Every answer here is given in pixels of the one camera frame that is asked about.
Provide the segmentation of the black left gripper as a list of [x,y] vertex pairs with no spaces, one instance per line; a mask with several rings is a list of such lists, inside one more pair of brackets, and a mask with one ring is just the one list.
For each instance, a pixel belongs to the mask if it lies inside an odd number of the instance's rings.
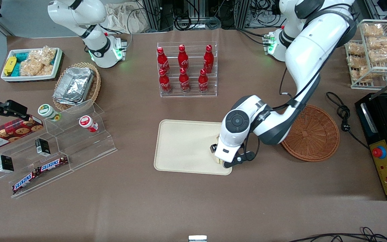
[[[212,144],[210,146],[211,153],[215,153],[216,150],[217,150],[217,144]],[[223,167],[230,168],[238,164],[243,164],[245,161],[253,161],[255,157],[256,157],[256,153],[254,153],[253,151],[248,151],[242,154],[236,153],[232,162],[223,161]]]

